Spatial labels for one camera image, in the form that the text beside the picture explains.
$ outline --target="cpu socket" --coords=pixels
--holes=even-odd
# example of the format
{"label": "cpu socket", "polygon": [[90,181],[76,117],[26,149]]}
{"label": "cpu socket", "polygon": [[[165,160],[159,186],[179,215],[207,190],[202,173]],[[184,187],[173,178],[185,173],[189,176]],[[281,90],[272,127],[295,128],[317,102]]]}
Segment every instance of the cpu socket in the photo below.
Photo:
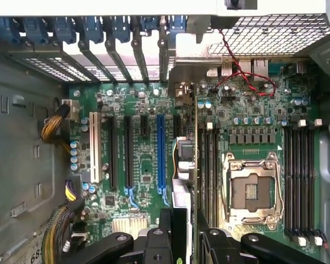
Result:
{"label": "cpu socket", "polygon": [[281,169],[275,152],[266,159],[238,160],[223,155],[223,207],[229,226],[266,224],[276,229],[283,216]]}

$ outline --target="blue retention clip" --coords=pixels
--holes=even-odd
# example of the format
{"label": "blue retention clip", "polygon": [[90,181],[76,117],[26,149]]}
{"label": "blue retention clip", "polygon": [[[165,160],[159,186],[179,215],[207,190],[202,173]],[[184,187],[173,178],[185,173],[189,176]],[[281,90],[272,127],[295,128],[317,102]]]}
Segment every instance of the blue retention clip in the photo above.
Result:
{"label": "blue retention clip", "polygon": [[13,18],[0,18],[0,39],[12,44],[21,43],[21,36],[18,24]]}
{"label": "blue retention clip", "polygon": [[24,30],[27,38],[35,44],[48,44],[49,36],[46,24],[41,18],[24,18]]}
{"label": "blue retention clip", "polygon": [[53,18],[53,26],[57,39],[67,44],[76,43],[76,31],[72,23],[72,18],[66,16],[55,16]]}
{"label": "blue retention clip", "polygon": [[171,15],[169,20],[170,38],[173,43],[176,42],[178,33],[185,33],[187,28],[187,20],[185,15]]}
{"label": "blue retention clip", "polygon": [[130,204],[132,205],[132,207],[139,209],[139,205],[136,204],[136,202],[134,201],[134,187],[133,188],[125,188],[124,189],[125,194],[129,196],[130,199]]}
{"label": "blue retention clip", "polygon": [[165,116],[157,115],[157,158],[158,158],[158,193],[162,195],[164,204],[167,201],[166,188],[166,154],[165,154]]}
{"label": "blue retention clip", "polygon": [[95,44],[104,41],[103,27],[99,16],[82,17],[83,29],[86,39],[93,41]]}
{"label": "blue retention clip", "polygon": [[159,29],[159,17],[158,16],[142,16],[141,28],[146,33],[147,37],[152,35],[152,30]]}
{"label": "blue retention clip", "polygon": [[121,43],[127,43],[131,39],[131,28],[128,16],[114,16],[112,18],[112,35]]}

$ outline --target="green circuit board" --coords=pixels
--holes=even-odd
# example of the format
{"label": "green circuit board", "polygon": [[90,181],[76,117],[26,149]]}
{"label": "green circuit board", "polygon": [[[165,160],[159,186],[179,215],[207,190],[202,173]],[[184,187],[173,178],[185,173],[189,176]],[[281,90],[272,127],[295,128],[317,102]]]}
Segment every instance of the green circuit board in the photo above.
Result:
{"label": "green circuit board", "polygon": [[[208,123],[212,123],[213,128],[218,131],[219,188],[222,185],[223,154],[232,153],[236,160],[263,160],[267,158],[269,152],[273,151],[277,154],[281,165],[281,186],[282,196],[284,196],[285,130],[283,125],[287,125],[287,127],[298,126],[298,121],[301,119],[305,119],[307,124],[312,124],[318,117],[317,104],[313,103],[311,99],[311,91],[315,88],[316,82],[315,76],[312,74],[289,78],[276,74],[271,75],[270,78],[277,84],[277,90],[273,97],[256,96],[239,78],[225,82],[215,93],[208,91],[216,87],[216,82],[203,81],[196,85],[199,131],[205,133]],[[270,93],[272,86],[269,85],[262,90]],[[300,106],[294,105],[293,100],[296,98],[304,100],[302,103],[305,106],[302,104]],[[258,124],[254,123],[255,118],[259,119]],[[316,178],[314,218],[315,226],[318,228],[320,224],[320,178],[317,130],[314,132],[314,143],[314,173]],[[205,181],[206,179],[203,179],[199,184],[204,185]],[[202,199],[202,204],[205,204],[205,196],[199,197],[199,199]],[[266,225],[257,224],[238,225],[235,228],[224,224],[220,227],[228,229],[237,240],[240,240],[240,237],[246,233],[258,232],[301,250],[316,259],[320,258],[320,247],[309,242],[307,242],[307,246],[300,247],[290,241],[284,234],[283,219],[279,221],[275,230],[269,230]]]}
{"label": "green circuit board", "polygon": [[[117,161],[118,173],[115,176],[117,187],[111,188],[110,171],[103,172],[103,179],[98,184],[93,184],[96,192],[91,194],[83,191],[86,198],[88,214],[85,217],[89,231],[90,243],[111,234],[112,222],[123,219],[126,222],[117,223],[119,226],[129,228],[128,218],[135,224],[133,229],[123,230],[137,235],[138,229],[155,227],[158,225],[160,209],[171,204],[170,178],[173,175],[173,162],[171,145],[173,142],[173,116],[182,114],[181,110],[174,108],[173,100],[167,97],[167,86],[163,84],[128,84],[112,85],[85,85],[72,86],[70,99],[80,103],[80,118],[88,118],[90,112],[101,112],[101,139],[102,139],[102,164],[107,166],[110,162],[109,148],[109,120],[116,119],[117,126]],[[166,154],[166,180],[167,201],[164,202],[157,188],[157,115],[164,116],[165,129],[165,154]],[[125,193],[125,135],[124,117],[131,116],[133,122],[133,200]],[[140,116],[147,116],[148,136],[141,135]],[[80,142],[79,170],[72,172],[73,177],[81,177],[83,183],[84,170],[90,166],[89,132],[83,132],[81,122],[70,122],[70,138]]]}

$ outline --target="motherboard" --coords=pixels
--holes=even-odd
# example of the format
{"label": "motherboard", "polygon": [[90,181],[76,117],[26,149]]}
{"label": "motherboard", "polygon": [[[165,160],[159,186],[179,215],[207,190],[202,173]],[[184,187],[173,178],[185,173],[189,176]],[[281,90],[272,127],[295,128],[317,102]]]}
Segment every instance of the motherboard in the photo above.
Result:
{"label": "motherboard", "polygon": [[[269,72],[272,96],[258,96],[239,76],[183,84],[175,98],[162,83],[72,85],[71,177],[86,199],[89,243],[156,227],[160,209],[172,205],[172,179],[196,163],[197,181],[184,180],[196,181],[194,200],[210,227],[237,240],[258,232],[319,259],[315,75],[284,67],[269,65],[278,69]],[[192,149],[181,164],[174,146]]]}

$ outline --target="sticker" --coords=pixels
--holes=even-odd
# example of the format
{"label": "sticker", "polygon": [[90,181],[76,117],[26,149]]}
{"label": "sticker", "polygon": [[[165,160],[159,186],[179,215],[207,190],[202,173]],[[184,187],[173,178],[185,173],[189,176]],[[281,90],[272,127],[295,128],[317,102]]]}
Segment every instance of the sticker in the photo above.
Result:
{"label": "sticker", "polygon": [[25,242],[19,250],[15,251],[11,256],[5,259],[4,264],[41,264],[41,245],[44,232],[45,227],[40,228],[38,232],[36,232],[36,236],[33,236]]}

